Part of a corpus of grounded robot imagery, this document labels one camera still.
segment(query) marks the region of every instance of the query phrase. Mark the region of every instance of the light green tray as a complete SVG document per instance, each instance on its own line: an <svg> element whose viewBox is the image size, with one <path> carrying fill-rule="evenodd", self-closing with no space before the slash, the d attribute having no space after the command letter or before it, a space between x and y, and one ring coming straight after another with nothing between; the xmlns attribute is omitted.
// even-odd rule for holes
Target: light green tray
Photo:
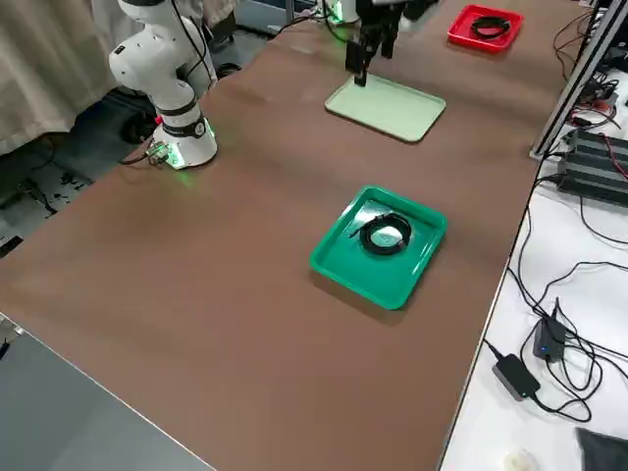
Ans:
<svg viewBox="0 0 628 471"><path fill-rule="evenodd" d="M368 252L349 237L375 216L394 211L408 220L408 246L395 255ZM438 211L386 189L366 186L342 212L310 256L310 267L386 309L400 308L421 277L446 229Z"/></svg>
<svg viewBox="0 0 628 471"><path fill-rule="evenodd" d="M351 78L325 102L339 116L407 142L417 142L445 109L436 96L369 75L366 86Z"/></svg>

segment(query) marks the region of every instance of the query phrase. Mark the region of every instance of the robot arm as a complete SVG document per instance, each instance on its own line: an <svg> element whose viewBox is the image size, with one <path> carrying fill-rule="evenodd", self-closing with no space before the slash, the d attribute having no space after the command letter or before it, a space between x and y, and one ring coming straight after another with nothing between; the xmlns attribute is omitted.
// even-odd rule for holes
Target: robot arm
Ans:
<svg viewBox="0 0 628 471"><path fill-rule="evenodd" d="M162 123L153 137L168 149L168 164L180 169L207 162L217 146L197 103L197 95L211 83L211 62L207 66L211 60L200 31L179 16L173 0L119 0L119 4L145 28L109 55L114 77L146 93L155 105ZM202 61L200 51L205 51ZM200 62L204 67L196 67L191 75ZM178 79L180 68L188 70L187 81Z"/></svg>
<svg viewBox="0 0 628 471"><path fill-rule="evenodd" d="M399 24L411 27L439 0L355 0L355 12L360 19L357 40L346 44L344 66L354 74L355 84L366 85L371 60L381 47L382 56L393 56Z"/></svg>

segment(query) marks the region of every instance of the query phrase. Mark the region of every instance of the power adapter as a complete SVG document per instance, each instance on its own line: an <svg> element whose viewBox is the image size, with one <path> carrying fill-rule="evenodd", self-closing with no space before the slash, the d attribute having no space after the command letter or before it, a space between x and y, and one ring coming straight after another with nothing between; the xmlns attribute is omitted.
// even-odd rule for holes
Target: power adapter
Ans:
<svg viewBox="0 0 628 471"><path fill-rule="evenodd" d="M541 388L526 365L512 353L502 355L493 367L493 372L515 400L532 397Z"/></svg>
<svg viewBox="0 0 628 471"><path fill-rule="evenodd" d="M562 359L565 351L566 329L555 318L542 319L534 334L534 356L555 363Z"/></svg>

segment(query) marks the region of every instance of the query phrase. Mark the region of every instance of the red tray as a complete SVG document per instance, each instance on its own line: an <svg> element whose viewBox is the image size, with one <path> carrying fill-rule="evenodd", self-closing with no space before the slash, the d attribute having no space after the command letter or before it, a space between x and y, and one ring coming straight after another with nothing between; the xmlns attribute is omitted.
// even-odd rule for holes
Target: red tray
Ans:
<svg viewBox="0 0 628 471"><path fill-rule="evenodd" d="M483 39L479 37L471 30L471 26L478 18L485 16L503 17L509 20L510 29L505 34L493 39ZM462 9L458 18L453 22L453 25L449 27L447 36L449 36L450 42L480 49L481 51L497 53L512 44L514 38L517 37L519 29L521 29L523 20L523 15L519 15L518 13L483 7L481 5L467 5Z"/></svg>

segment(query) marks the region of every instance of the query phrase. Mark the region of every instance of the black cable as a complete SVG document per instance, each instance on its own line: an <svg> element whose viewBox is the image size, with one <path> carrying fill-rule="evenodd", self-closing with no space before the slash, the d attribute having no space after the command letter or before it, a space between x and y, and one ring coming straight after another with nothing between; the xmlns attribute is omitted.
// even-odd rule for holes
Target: black cable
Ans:
<svg viewBox="0 0 628 471"><path fill-rule="evenodd" d="M543 182L559 183L559 180L562 178L564 178L564 176L560 174L556 174L556 175L550 175L547 177L536 179L532 188L531 195L534 192L534 189L539 184ZM579 423L587 423L591 421L593 417L593 413L587 403L587 400L590 399L600 389L602 385L603 367L601 365L601 362L609 363L619 372L619 374L624 379L628 380L628 374L615 361L613 361L612 359L604 355L601 355L597 350L604 351L606 353L617 356L624 360L628 360L628 355L621 353L619 351L613 350L611 348L608 348L606 346L600 345L598 343L592 342L582 337L578 333L578 330L575 324L571 321L571 319L569 319L569 317L565 314L564 310L560 306L558 298L556 299L556 303L555 303L555 306L551 315L543 308L542 303L546 299L552 286L568 279L569 277L574 275L581 267L609 266L609 267L613 267L622 271L628 271L628 267L617 264L617 263L613 263L613 262L607 262L607 261L580 261L576 263L571 268L571 270L569 270L566 274L554 280L551 280L549 283L547 283L541 297L537 300L535 299L534 295L526 288L521 278L523 254L525 252L525 248L528 242L530 241L532 230L533 230L532 229L532 215L530 212L529 205L526 206L526 211L524 213L524 216L527 217L527 220L528 220L528 231L527 231L527 234L525 234L524 236L524 240L522 242L521 249L519 251L519 257L518 257L516 267L515 267L516 273L515 273L515 270L513 270L513 268L510 266L506 267L506 273L511 275L512 278L514 279L515 283L517 284L517 287L519 288L522 294L524 302L531 308L532 312L540 316L541 319L539 319L535 323L533 329L530 331L526 339L521 344L520 349L519 349L519 359L524 364L524 366L526 366L525 358L524 358L524 351L525 351L526 345L530 341L530 338L536 332L537 328L539 328L540 324L542 322L545 322L545 319L549 317L552 317L555 319L556 314L560 313L560 315L566 320L568 324L568 326L563 324L565 328L566 340L560 340L560 339L555 339L555 340L564 342L565 350L576 350L580 353L583 353L590 359L588 368L586 370L587 371L586 379L585 379L584 384L580 384L580 385L576 384L576 382L573 380L573 377L569 373L568 365L565 362L564 356L561 358L560 364L562 366L562 373L564 375L564 378L566 379L566 382L561 380L558 377L557 373L554 370L552 370L549 362L546 361L546 368L548 369L549 374L573 398L565 401L563 404L561 404L558 407L550 407L549 405L542 402L538 398L538 396L535 394L532 395L532 399L542 410L544 410L547 413L559 415L561 417L574 420ZM596 376L596 370L598 372L598 379L594 381L594 378ZM576 404L581 405L585 409L586 414L584 417L573 415L572 413L566 410L567 408Z"/></svg>
<svg viewBox="0 0 628 471"><path fill-rule="evenodd" d="M395 228L401 234L401 240L393 245L379 245L372 237L373 234L383 228ZM380 214L361 227L353 231L349 238L360 233L360 243L369 252L375 255L395 255L408 246L412 227L407 219L396 213Z"/></svg>
<svg viewBox="0 0 628 471"><path fill-rule="evenodd" d="M595 234L596 236L603 238L604 240L608 240L610 242L614 242L614 243L621 243L624 245L628 245L628 240L621 240L619 238L614 238L611 237L609 235L604 235L599 231L596 231L591 224L589 224L589 222L587 221L587 218L585 218L585 206L584 206L584 198L582 197L582 195L580 196L580 219L582 219L582 224L585 225L585 227L591 231L593 234Z"/></svg>
<svg viewBox="0 0 628 471"><path fill-rule="evenodd" d="M607 115L603 120L601 120L598 123L592 123L589 126L584 126L582 127L582 129L585 131L594 130L595 128L599 128L601 126L604 126L608 123L613 122L616 116L617 116L617 107L615 105L612 105L610 109L610 114Z"/></svg>
<svg viewBox="0 0 628 471"><path fill-rule="evenodd" d="M503 355L499 352L499 350L497 350L488 340L482 339L482 341L491 350L491 352L493 353L493 355L495 356L497 360L501 360L503 358Z"/></svg>
<svg viewBox="0 0 628 471"><path fill-rule="evenodd" d="M121 160L118 163L120 165L134 165L134 164L137 164L137 163L141 162L144 159L147 159L148 158L148 149L152 145L153 140L154 140L154 138L153 138L152 135L148 138L148 140L146 140L146 144L144 145L144 150L141 152L139 157L135 157L134 159L129 159L129 160Z"/></svg>
<svg viewBox="0 0 628 471"><path fill-rule="evenodd" d="M569 22L567 25L563 26L561 29L558 30L558 32L554 35L553 37L553 50L554 50L554 54L556 55L556 58L558 59L558 61L560 61L560 66L562 69L562 77L565 79L565 81L567 81L568 77L567 77L567 72L565 70L566 64L564 63L564 60L560 57L560 54L564 54L565 56L567 56L569 59L572 60L572 62L575 62L575 59L573 57L571 57L569 54L567 54L566 52L562 51L557 45L556 42L558 41L558 38L560 37L560 35L567 31L569 29L570 26L572 26L574 23L581 21L587 17L589 17L591 15L591 12L587 12L583 15L580 15L578 17L576 17L575 19L573 19L571 22Z"/></svg>
<svg viewBox="0 0 628 471"><path fill-rule="evenodd" d="M318 16L316 13L312 13L311 15L303 15L301 17L296 17L292 19L291 22L288 22L285 25L283 25L282 28L279 31L277 31L277 34L284 32L286 29L288 29L291 26L298 25L299 23L303 23L308 20L324 20L324 17Z"/></svg>
<svg viewBox="0 0 628 471"><path fill-rule="evenodd" d="M46 161L43 164L35 165L34 167L32 167L30 169L31 172L33 172L35 170L43 169L44 167L47 167L48 165L52 164L52 162L54 162L55 157L57 155L57 146L55 144L53 144L52 141L50 141L50 147L51 147L50 155L48 156Z"/></svg>
<svg viewBox="0 0 628 471"><path fill-rule="evenodd" d="M523 343L521 344L520 348L519 348L519 360L521 361L521 363L523 363L523 365L528 368L525 358L524 358L524 350L526 345L528 344L528 342L530 341L530 338L532 337L532 335L536 332L537 328L541 325L541 323L543 322L543 319L539 319L536 324L534 325L534 327L532 328L532 330L530 331L530 333L528 334L528 336L526 337L525 340L523 340ZM549 368L549 373L556 378L555 374L553 373L553 371ZM532 400L545 412L548 412L550 414L556 414L556 415L560 415L561 417L564 417L566 419L571 419L574 420L576 422L580 422L580 423L587 423L590 422L593 414L591 412L591 408L589 407L589 404L587 404L586 400L588 397L581 397L579 396L577 393L571 391L567 386L564 385L564 383L562 383L560 380L558 380L558 383L563 386L563 388L568 391L571 395L574 396L573 399L569 399L567 401L565 401L564 403L562 403L559 407L557 408L552 408L549 407L548 405L545 405L543 402L541 402L541 400L535 395L532 394L531 398ZM595 393L598 388L600 387L600 383L601 381L598 381L598 383L595 386L595 390L593 391L593 393ZM566 409L567 407L569 407L572 404L582 404L582 406L585 408L585 410L587 411L587 416L583 419L580 417L577 417L575 415L571 415L567 412L563 412L564 409Z"/></svg>
<svg viewBox="0 0 628 471"><path fill-rule="evenodd" d="M192 36L189 35L189 32L187 31L187 28L185 27L185 24L183 23L183 20L181 18L181 14L179 13L179 8L177 8L177 2L175 0L170 0L170 3L172 4L173 9L175 10L175 15L177 16L177 20L179 20L179 24L181 25L181 28L183 29L183 32L185 33L185 36L187 37L187 40L189 41L189 43L194 48L194 51L196 51L196 54L198 54L198 59L199 59L198 63L199 64L202 63L205 66L205 71L207 72L207 77L209 78L209 82L210 82L210 85L211 85L212 75L209 72L209 68L207 67L207 64L205 64L205 60L204 60L205 55L200 53L200 50L198 49L198 47L196 47L196 43L192 39ZM196 23L193 22L193 24L194 24L194 27L196 28L196 30L198 30L198 26L196 25ZM201 41L203 41L203 44L205 45L205 48L206 48L207 47L207 42L205 41L205 38L203 37L202 34L200 34L200 39L201 39Z"/></svg>
<svg viewBox="0 0 628 471"><path fill-rule="evenodd" d="M189 19L191 22L194 23L194 27L196 28L196 31L198 32L198 35L201 37L201 39L203 40L203 55L201 56L200 59L198 59L198 61L196 62L196 64L194 64L192 66L192 68L187 72L187 74L185 74L185 77L183 78L183 80L187 81L187 79L189 78L189 76L192 75L192 72L194 72L194 70L196 70L196 68L198 66L200 66L201 62L204 64L205 63L205 54L207 54L207 41L205 40L205 37L202 34L202 31L198 28L198 26L196 25L196 23L193 21L192 18ZM212 85L212 76L209 73L209 68L207 67L207 64L205 64L205 69L207 70L207 75L209 77L209 87Z"/></svg>
<svg viewBox="0 0 628 471"><path fill-rule="evenodd" d="M598 124L596 124L596 125L594 125L592 127L589 127L589 129L590 128L596 128L598 126L601 126L602 124L605 125L606 123L613 123L619 130L621 130L621 126L614 120L614 115L607 115L606 113L603 113L602 111L600 111L600 110L598 110L596 108L593 108L593 107L574 106L574 110L576 110L576 111L591 111L593 113L596 113L596 114L602 116L605 119L605 121L603 123L601 123L601 124L598 123Z"/></svg>
<svg viewBox="0 0 628 471"><path fill-rule="evenodd" d="M0 360L2 360L2 358L4 358L4 355L7 354L9 348L11 348L11 344L6 339L4 339L4 341L0 345Z"/></svg>
<svg viewBox="0 0 628 471"><path fill-rule="evenodd" d="M481 29L497 29L497 31L482 32ZM495 39L510 30L510 21L503 17L488 15L473 22L471 30L482 39Z"/></svg>

